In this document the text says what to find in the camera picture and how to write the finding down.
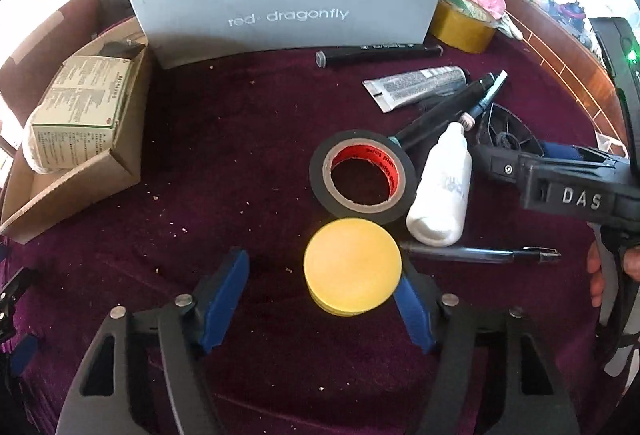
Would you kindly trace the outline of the person right hand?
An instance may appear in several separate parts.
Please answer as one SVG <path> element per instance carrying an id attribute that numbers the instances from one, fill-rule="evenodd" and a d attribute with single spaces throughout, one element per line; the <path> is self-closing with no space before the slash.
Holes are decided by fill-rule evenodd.
<path id="1" fill-rule="evenodd" d="M 624 255 L 623 267 L 625 273 L 634 281 L 640 281 L 640 249 L 632 247 Z M 591 305 L 602 305 L 605 279 L 602 273 L 602 261 L 600 258 L 597 241 L 593 241 L 587 255 L 587 271 L 590 275 Z"/>

